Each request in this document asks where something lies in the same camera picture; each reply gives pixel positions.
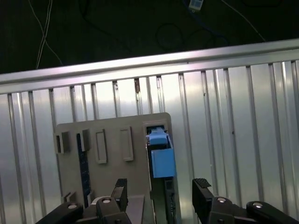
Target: blue connector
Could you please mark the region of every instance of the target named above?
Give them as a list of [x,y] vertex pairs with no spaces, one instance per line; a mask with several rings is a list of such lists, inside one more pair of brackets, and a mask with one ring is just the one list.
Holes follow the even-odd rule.
[[171,177],[175,176],[174,150],[168,133],[165,133],[161,127],[151,129],[147,136],[148,150],[152,149],[151,162],[153,168],[153,177]]

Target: black cable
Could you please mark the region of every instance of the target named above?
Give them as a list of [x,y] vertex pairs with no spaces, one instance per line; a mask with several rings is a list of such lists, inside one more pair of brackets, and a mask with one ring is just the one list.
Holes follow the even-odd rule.
[[81,14],[83,20],[86,23],[88,23],[88,25],[90,25],[95,30],[100,31],[101,33],[103,33],[103,34],[105,34],[105,35],[107,35],[107,36],[112,37],[113,39],[115,39],[128,52],[132,52],[132,50],[123,41],[121,41],[118,37],[116,37],[113,34],[111,34],[111,33],[107,32],[107,31],[99,28],[97,25],[93,24],[91,21],[89,21],[88,19],[86,19],[86,15],[87,15],[87,10],[88,10],[89,4],[90,4],[90,0],[86,0],[84,11],[82,11],[81,10],[81,5],[80,5],[80,0],[78,0],[79,11],[80,11],[80,14]]
[[[167,27],[167,26],[172,26],[174,28],[176,28],[178,34],[179,34],[179,38],[180,38],[180,43],[177,44],[175,47],[167,47],[165,45],[162,44],[161,40],[160,40],[160,36],[159,36],[159,33],[161,32],[161,29],[164,28],[164,27]],[[188,41],[190,40],[190,38],[192,36],[194,36],[195,34],[197,34],[198,32],[207,32],[211,37],[210,39],[207,40],[207,42],[205,43],[204,45],[204,48],[207,49],[209,48],[208,47],[208,44],[212,42],[212,47],[215,47],[216,45],[216,39],[220,38],[222,39],[222,36],[218,36],[218,35],[214,35],[212,32],[210,32],[209,30],[205,29],[205,28],[199,28],[195,31],[193,31],[192,33],[190,33],[187,38],[184,39],[184,36],[183,36],[183,32],[182,30],[174,23],[163,23],[161,24],[157,30],[156,30],[156,33],[155,33],[155,39],[156,39],[156,43],[157,45],[163,49],[165,52],[170,52],[170,51],[185,51],[186,50],[186,45],[188,43]]]
[[[180,38],[180,43],[178,43],[176,46],[174,47],[168,47],[168,46],[165,46],[163,43],[161,43],[160,41],[160,37],[159,37],[159,34],[161,32],[161,30],[165,27],[174,27],[178,34],[179,34],[179,38]],[[183,33],[182,33],[182,30],[174,23],[163,23],[161,24],[157,30],[156,30],[156,33],[155,33],[155,40],[156,40],[156,43],[157,45],[163,49],[164,51],[173,51],[173,50],[179,50],[181,48],[181,46],[183,45],[183,43],[185,42],[184,41],[184,37],[183,37]]]

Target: corrugated metal wall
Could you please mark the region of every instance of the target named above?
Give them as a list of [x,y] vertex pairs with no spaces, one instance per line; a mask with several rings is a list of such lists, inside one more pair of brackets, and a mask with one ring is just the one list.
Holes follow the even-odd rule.
[[182,219],[191,179],[238,205],[264,200],[298,218],[299,61],[0,95],[0,217],[35,223],[60,204],[53,127],[168,112]]

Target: cable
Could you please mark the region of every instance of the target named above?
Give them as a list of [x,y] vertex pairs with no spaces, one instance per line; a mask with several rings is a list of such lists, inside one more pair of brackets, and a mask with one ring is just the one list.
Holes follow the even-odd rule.
[[95,24],[93,24],[92,22],[90,22],[88,19],[86,19],[86,14],[87,14],[87,10],[88,10],[88,7],[89,7],[89,4],[90,4],[90,0],[87,0],[86,1],[86,5],[85,5],[85,8],[84,8],[84,11],[82,12],[81,10],[81,7],[80,7],[80,0],[78,0],[78,5],[79,5],[79,11],[80,11],[80,14],[83,18],[83,20],[88,23],[92,28],[94,28],[95,30],[97,31],[100,31],[102,32],[103,34],[107,35],[107,36],[110,36],[112,38],[114,38],[120,45],[123,46],[123,48],[125,48],[128,52],[132,52],[132,50],[124,43],[122,42],[119,38],[117,38],[116,36],[113,36],[113,34],[97,27]]
[[236,10],[234,7],[230,6],[225,0],[221,0],[225,5],[227,5],[229,8],[234,10],[236,13],[238,13],[243,19],[254,29],[254,31],[262,38],[264,42],[266,42],[265,38],[257,31],[257,29],[251,24],[251,22],[243,15],[241,14],[238,10]]
[[[49,0],[48,10],[47,10],[48,11],[47,12],[47,19],[46,19],[46,23],[45,23],[45,28],[43,30],[45,32],[45,39],[47,38],[47,35],[48,35],[50,18],[51,18],[51,11],[52,11],[52,5],[53,5],[53,0]],[[41,61],[44,45],[45,45],[45,41],[44,41],[44,38],[42,37],[42,41],[41,41],[41,44],[39,45],[39,50],[38,50],[38,56],[37,56],[37,62],[36,62],[36,69],[38,69],[39,62]]]
[[[159,34],[160,34],[161,30],[165,27],[174,27],[177,30],[177,32],[179,34],[180,43],[178,43],[176,46],[174,46],[174,47],[165,46],[165,44],[162,43],[162,41],[160,41]],[[156,39],[157,45],[164,51],[178,50],[178,49],[180,49],[180,47],[182,45],[184,45],[184,42],[185,42],[182,30],[174,23],[163,23],[162,25],[160,25],[156,30],[155,39]]]
[[[28,3],[29,3],[29,5],[30,5],[30,8],[31,8],[31,10],[32,10],[32,13],[33,13],[34,17],[36,18],[36,20],[37,20],[37,22],[38,22],[39,27],[41,28],[41,32],[42,32],[42,34],[43,34],[43,37],[45,38],[45,33],[43,32],[43,27],[42,27],[41,22],[39,21],[38,17],[36,16],[36,14],[35,14],[35,12],[34,12],[34,9],[33,9],[32,5],[31,5],[30,0],[28,0]],[[57,54],[55,53],[55,51],[53,51],[53,49],[48,45],[48,42],[47,42],[46,38],[45,38],[45,43],[46,43],[47,47],[50,49],[50,51],[51,51],[51,52],[56,56],[56,58],[59,60],[60,64],[63,66],[62,61],[60,60],[60,58],[58,57],[58,55],[57,55]]]
[[223,36],[222,34],[212,30],[211,28],[209,28],[204,22],[201,21],[201,19],[199,17],[197,17],[191,10],[190,8],[187,6],[187,3],[185,0],[183,0],[183,4],[185,6],[185,8],[188,10],[189,14],[191,15],[191,17],[194,18],[194,20],[204,29],[206,29],[207,31],[209,31],[210,33],[212,33],[215,36],[221,37],[223,40],[225,40],[226,44],[229,45],[229,41],[228,39]]

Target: silver metal panel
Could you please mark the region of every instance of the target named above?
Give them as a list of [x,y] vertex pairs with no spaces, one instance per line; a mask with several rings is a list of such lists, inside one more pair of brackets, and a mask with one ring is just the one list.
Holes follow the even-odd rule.
[[109,71],[102,73],[91,73],[91,74],[82,74],[77,73],[77,75],[72,75],[70,77],[64,76],[59,79],[41,79],[41,80],[31,80],[22,83],[10,83],[4,82],[0,87],[0,94],[11,93],[11,92],[20,92],[20,91],[31,91],[31,90],[40,90],[46,88],[55,88],[63,86],[71,86],[78,84],[90,84],[96,82],[107,82],[122,80],[128,78],[139,78],[140,74],[142,77],[150,76],[160,76],[173,73],[183,73],[183,72],[192,72],[198,70],[211,70],[218,69],[223,67],[236,67],[236,66],[245,66],[248,64],[260,64],[260,63],[271,63],[273,61],[284,61],[284,60],[295,60],[298,59],[299,49],[294,50],[285,50],[280,52],[271,52],[264,54],[252,54],[249,56],[240,57],[234,56],[229,58],[213,58],[210,60],[199,60],[197,62],[189,63],[177,63],[174,65],[165,65],[165,66],[148,66],[141,68],[132,68],[125,70]]
[[209,106],[211,114],[211,125],[213,133],[213,149],[215,154],[216,176],[219,195],[227,195],[225,167],[223,158],[223,145],[218,109],[217,92],[214,82],[214,72],[212,70],[206,71],[207,90],[209,96]]
[[234,122],[230,97],[228,74],[223,69],[215,71],[220,126],[222,134],[223,159],[227,198],[241,206],[239,168],[236,157]]
[[208,50],[196,50],[196,51],[187,51],[181,53],[173,53],[167,55],[156,55],[156,56],[146,56],[146,57],[137,57],[137,58],[128,58],[121,60],[113,60],[108,62],[99,62],[99,63],[89,63],[89,64],[80,64],[73,66],[65,66],[61,68],[54,69],[43,69],[35,71],[26,71],[14,72],[9,74],[3,74],[0,77],[0,82],[16,81],[29,78],[55,78],[59,76],[65,76],[73,72],[76,73],[88,73],[96,71],[105,71],[105,70],[115,70],[122,68],[130,68],[145,65],[154,65],[154,64],[169,64],[183,61],[195,61],[196,59],[209,59],[215,57],[228,57],[228,56],[240,56],[240,55],[250,55],[252,53],[266,53],[266,52],[275,52],[282,51],[285,49],[298,49],[299,40],[287,40],[279,42],[267,42],[267,43],[258,43],[258,44],[248,44],[234,47],[226,48],[215,48]]
[[163,111],[174,122],[184,222],[193,217],[193,175],[208,179],[215,194],[225,186],[234,203],[260,197],[299,218],[299,62],[289,62],[298,55],[299,40],[291,40],[1,75],[0,94],[18,93],[15,105],[11,95],[0,96],[6,222],[34,217],[31,208],[38,219],[60,204],[56,124]]
[[289,214],[299,218],[298,214],[298,127],[294,103],[294,89],[291,63],[274,63],[274,77],[277,92],[280,136],[283,153],[283,166]]
[[177,168],[178,194],[180,199],[182,223],[193,222],[191,198],[190,161],[186,151],[184,117],[181,105],[178,74],[162,76],[165,112],[171,116],[172,136],[174,141]]
[[93,94],[90,84],[84,85],[86,120],[94,120]]
[[137,115],[135,81],[133,79],[121,80],[117,82],[120,100],[120,116]]
[[159,99],[158,99],[158,88],[157,88],[157,77],[149,77],[149,89],[151,98],[151,112],[160,113]]
[[85,121],[87,117],[84,86],[76,85],[71,90],[74,96],[76,121]]
[[7,95],[0,95],[0,174],[6,224],[22,223]]
[[184,74],[189,117],[194,177],[204,176],[212,183],[212,170],[206,128],[206,111],[201,72]]
[[69,87],[53,89],[53,106],[55,124],[70,123],[74,121],[71,104],[71,90]]
[[229,68],[235,140],[239,162],[242,205],[259,200],[249,80],[245,67]]
[[27,92],[14,93],[12,100],[26,220],[28,223],[35,223],[43,216],[29,95]]
[[49,213],[61,203],[49,90],[33,91],[33,110],[42,175],[39,181],[43,183],[45,207]]
[[24,199],[24,208],[26,221],[29,223],[35,222],[35,211],[33,203],[33,190],[31,184],[31,173],[29,169],[29,156],[27,149],[27,140],[25,137],[24,117],[23,117],[23,105],[21,93],[12,94],[13,109],[14,109],[14,124],[16,129],[17,139],[17,152],[19,155],[19,164],[22,181],[22,192]]
[[142,114],[150,113],[150,98],[149,98],[149,90],[148,90],[148,82],[149,78],[140,78],[139,86],[140,86],[140,100],[141,100],[141,111]]
[[97,83],[95,86],[99,119],[115,118],[116,114],[112,82]]
[[269,66],[267,64],[254,65],[251,67],[251,74],[264,199],[283,211]]

